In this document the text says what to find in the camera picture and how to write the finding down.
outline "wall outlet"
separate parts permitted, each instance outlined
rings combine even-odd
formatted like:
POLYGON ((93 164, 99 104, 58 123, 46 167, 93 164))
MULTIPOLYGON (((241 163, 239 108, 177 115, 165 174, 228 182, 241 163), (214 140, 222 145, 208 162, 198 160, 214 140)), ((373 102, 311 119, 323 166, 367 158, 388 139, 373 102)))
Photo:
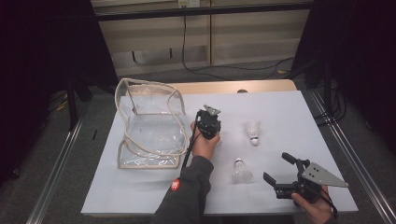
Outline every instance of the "wall outlet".
POLYGON ((188 7, 188 6, 189 6, 189 0, 178 0, 179 8, 188 7))
POLYGON ((189 0, 189 7, 199 7, 200 0, 189 0))

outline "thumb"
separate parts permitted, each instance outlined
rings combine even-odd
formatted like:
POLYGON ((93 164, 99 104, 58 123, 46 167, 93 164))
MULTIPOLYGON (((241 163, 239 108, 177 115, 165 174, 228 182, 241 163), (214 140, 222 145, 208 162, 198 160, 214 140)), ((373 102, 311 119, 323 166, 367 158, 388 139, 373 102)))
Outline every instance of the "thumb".
POLYGON ((291 198, 299 204, 307 213, 309 213, 312 209, 313 206, 311 203, 309 203, 305 198, 303 198, 300 194, 298 193, 292 193, 291 198))

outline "silver metal bracket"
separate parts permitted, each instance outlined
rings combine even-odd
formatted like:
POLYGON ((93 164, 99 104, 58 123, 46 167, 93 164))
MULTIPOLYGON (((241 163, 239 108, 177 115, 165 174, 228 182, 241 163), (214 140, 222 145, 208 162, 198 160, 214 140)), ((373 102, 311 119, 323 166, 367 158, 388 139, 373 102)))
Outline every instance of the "silver metal bracket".
POLYGON ((221 112, 220 110, 217 110, 209 105, 204 105, 204 108, 206 109, 206 111, 209 113, 210 116, 215 116, 221 112))
POLYGON ((302 177, 310 180, 319 185, 334 186, 347 188, 348 183, 344 180, 333 175, 323 167, 319 166, 317 163, 311 162, 311 164, 305 169, 302 177))

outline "metal bar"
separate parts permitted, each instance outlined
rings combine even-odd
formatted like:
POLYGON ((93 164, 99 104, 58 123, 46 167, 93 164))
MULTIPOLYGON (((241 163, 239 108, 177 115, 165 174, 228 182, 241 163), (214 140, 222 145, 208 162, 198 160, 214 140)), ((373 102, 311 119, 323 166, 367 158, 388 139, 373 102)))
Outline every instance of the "metal bar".
POLYGON ((35 202, 35 207, 33 208, 30 216, 28 217, 26 224, 40 224, 43 221, 44 215, 47 212, 52 196, 64 170, 67 158, 77 139, 78 132, 81 128, 81 123, 87 114, 87 110, 88 103, 83 104, 83 108, 81 109, 81 116, 79 117, 74 129, 70 131, 67 135, 64 146, 62 147, 61 153, 59 154, 58 160, 55 162, 55 165, 53 166, 47 183, 41 191, 38 200, 35 202))
MULTIPOLYGON (((313 92, 311 94, 312 94, 312 98, 317 104, 318 109, 322 113, 326 112, 326 108, 323 106, 324 101, 321 98, 321 96, 317 92, 316 93, 313 92)), ((332 118, 326 116, 325 119, 329 121, 332 118)), ((353 170, 355 171, 356 175, 361 181, 361 184, 363 185, 369 197, 371 198, 379 215, 382 217, 385 223, 388 224, 396 223, 396 216, 393 211, 393 208, 390 206, 382 190, 379 188, 379 186, 375 183, 375 181, 372 179, 370 174, 367 172, 366 168, 361 162, 361 159, 359 158, 358 154, 356 154, 356 151, 352 147, 352 145, 350 145, 349 141, 347 140, 347 137, 344 135, 338 123, 336 121, 333 121, 331 124, 329 124, 329 128, 332 131, 332 134, 334 135, 340 148, 343 150, 344 154, 346 155, 349 164, 352 166, 353 170)))
POLYGON ((188 7, 137 12, 97 13, 94 17, 98 21, 121 21, 164 17, 202 16, 213 14, 304 10, 310 9, 313 5, 313 2, 298 2, 230 7, 188 7))

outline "person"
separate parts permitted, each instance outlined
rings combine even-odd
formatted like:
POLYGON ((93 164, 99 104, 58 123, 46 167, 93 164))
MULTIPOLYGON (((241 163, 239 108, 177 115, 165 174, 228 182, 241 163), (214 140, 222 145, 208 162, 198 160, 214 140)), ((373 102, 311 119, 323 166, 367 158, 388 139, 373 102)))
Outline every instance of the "person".
MULTIPOLYGON (((211 187, 209 177, 214 169, 210 160, 215 153, 220 136, 217 133, 214 138, 207 140, 196 129, 194 137, 191 165, 185 167, 180 177, 172 182, 159 208, 151 218, 150 224, 199 224, 202 222, 206 195, 211 187)), ((311 223, 337 223, 332 217, 332 208, 321 199, 311 204, 298 193, 291 194, 291 198, 305 210, 311 223)))

